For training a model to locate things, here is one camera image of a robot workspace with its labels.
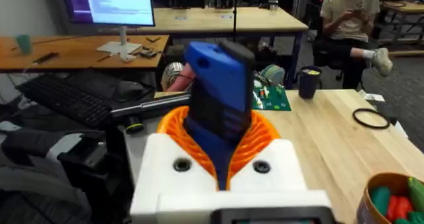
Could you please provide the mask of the white orange right gripper left finger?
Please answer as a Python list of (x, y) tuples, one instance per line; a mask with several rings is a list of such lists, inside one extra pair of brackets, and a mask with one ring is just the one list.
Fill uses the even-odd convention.
[(188, 108), (166, 114), (146, 139), (130, 215), (133, 223), (209, 223), (215, 167), (184, 129)]

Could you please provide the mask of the white orange right gripper right finger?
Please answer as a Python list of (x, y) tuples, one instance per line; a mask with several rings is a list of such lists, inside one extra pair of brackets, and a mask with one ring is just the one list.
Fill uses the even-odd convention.
[(276, 128), (257, 111), (229, 163), (231, 191), (286, 192), (306, 190), (307, 184), (290, 140), (281, 139)]

